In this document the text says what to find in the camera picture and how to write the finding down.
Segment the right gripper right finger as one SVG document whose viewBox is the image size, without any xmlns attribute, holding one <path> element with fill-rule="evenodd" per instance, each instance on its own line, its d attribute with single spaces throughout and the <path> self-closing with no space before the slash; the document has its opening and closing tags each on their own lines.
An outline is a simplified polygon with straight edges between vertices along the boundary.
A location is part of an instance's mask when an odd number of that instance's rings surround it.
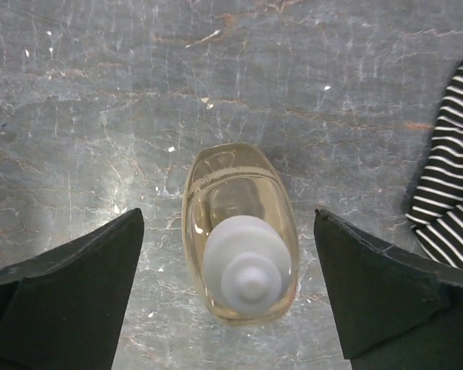
<svg viewBox="0 0 463 370">
<path fill-rule="evenodd" d="M 355 369 L 463 369 L 463 270 L 318 210 L 314 236 L 343 357 Z"/>
</svg>

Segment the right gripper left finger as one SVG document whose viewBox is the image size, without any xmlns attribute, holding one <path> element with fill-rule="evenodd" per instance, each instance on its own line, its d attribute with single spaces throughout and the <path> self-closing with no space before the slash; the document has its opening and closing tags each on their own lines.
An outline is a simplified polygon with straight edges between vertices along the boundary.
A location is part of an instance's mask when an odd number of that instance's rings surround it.
<svg viewBox="0 0 463 370">
<path fill-rule="evenodd" d="M 0 369 L 110 369 L 144 239 L 140 209 L 0 269 Z"/>
</svg>

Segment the striped shirt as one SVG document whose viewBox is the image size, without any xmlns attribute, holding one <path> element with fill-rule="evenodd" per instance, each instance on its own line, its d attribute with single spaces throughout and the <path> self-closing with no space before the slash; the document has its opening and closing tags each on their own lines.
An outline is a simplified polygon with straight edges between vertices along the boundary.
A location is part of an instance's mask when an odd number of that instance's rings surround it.
<svg viewBox="0 0 463 370">
<path fill-rule="evenodd" d="M 444 91 L 406 217 L 430 259 L 463 269 L 463 60 Z"/>
</svg>

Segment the clear bottle white cap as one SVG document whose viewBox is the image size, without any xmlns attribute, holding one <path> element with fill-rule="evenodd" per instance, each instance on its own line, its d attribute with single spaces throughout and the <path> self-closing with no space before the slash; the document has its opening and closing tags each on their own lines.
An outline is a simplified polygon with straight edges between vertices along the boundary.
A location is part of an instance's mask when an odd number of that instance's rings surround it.
<svg viewBox="0 0 463 370">
<path fill-rule="evenodd" d="M 282 317 L 299 274 L 299 238 L 275 167 L 250 143 L 202 150 L 182 203 L 182 240 L 196 292 L 227 325 Z"/>
</svg>

